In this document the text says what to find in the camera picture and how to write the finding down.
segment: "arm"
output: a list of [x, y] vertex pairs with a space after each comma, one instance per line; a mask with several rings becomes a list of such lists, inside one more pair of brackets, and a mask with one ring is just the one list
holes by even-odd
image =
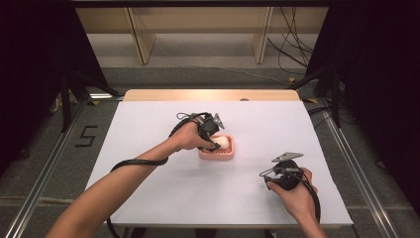
[[[312, 173], [304, 168], [302, 170], [311, 183]], [[290, 191], [284, 190], [279, 185], [270, 181], [267, 183], [267, 186], [280, 197], [288, 213], [296, 219], [306, 237], [327, 237], [316, 220], [312, 196], [302, 183]]]
[[[179, 150], [196, 147], [212, 148], [213, 144], [198, 136], [197, 125], [187, 123], [171, 137], [137, 156], [138, 159], [160, 161]], [[155, 166], [121, 167], [87, 189], [58, 218], [48, 237], [91, 237], [155, 170]]]

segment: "person's left hand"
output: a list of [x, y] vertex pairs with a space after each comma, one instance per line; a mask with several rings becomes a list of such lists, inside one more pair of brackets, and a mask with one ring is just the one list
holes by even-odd
[[197, 147], [206, 149], [214, 148], [213, 143], [203, 140], [198, 135], [198, 125], [188, 122], [179, 128], [169, 139], [176, 140], [179, 150], [192, 150]]

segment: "white table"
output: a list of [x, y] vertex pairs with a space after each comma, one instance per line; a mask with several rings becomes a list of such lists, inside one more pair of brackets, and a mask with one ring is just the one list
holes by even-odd
[[332, 181], [310, 118], [300, 101], [120, 102], [87, 186], [120, 161], [164, 140], [176, 113], [218, 112], [235, 138], [235, 157], [203, 161], [198, 150], [181, 151], [157, 168], [112, 216], [116, 225], [143, 227], [278, 228], [296, 225], [259, 173], [284, 152], [313, 172], [323, 226], [353, 224]]

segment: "person's right hand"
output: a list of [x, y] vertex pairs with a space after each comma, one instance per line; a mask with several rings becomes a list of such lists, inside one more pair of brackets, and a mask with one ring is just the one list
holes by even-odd
[[[309, 183], [312, 185], [312, 173], [305, 168], [301, 169], [304, 171]], [[287, 212], [290, 213], [290, 215], [292, 215], [297, 221], [307, 215], [311, 215], [315, 218], [315, 205], [313, 198], [302, 182], [300, 182], [293, 190], [284, 190], [279, 185], [271, 181], [269, 181], [266, 185], [280, 197], [287, 209]], [[312, 187], [315, 192], [317, 192], [317, 188], [314, 185], [312, 185]]]

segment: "hand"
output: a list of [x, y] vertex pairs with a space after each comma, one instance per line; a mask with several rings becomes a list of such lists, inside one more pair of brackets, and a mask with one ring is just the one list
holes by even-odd
[[[312, 173], [305, 168], [301, 168], [304, 171], [309, 183], [312, 185]], [[315, 218], [315, 205], [313, 198], [305, 185], [302, 182], [293, 190], [284, 190], [274, 182], [269, 181], [266, 184], [272, 191], [274, 191], [283, 202], [286, 210], [292, 215], [298, 222], [299, 220], [310, 215]]]
[[198, 125], [195, 122], [186, 123], [168, 139], [175, 140], [179, 150], [191, 150], [197, 147], [214, 148], [213, 143], [203, 140], [198, 135]]

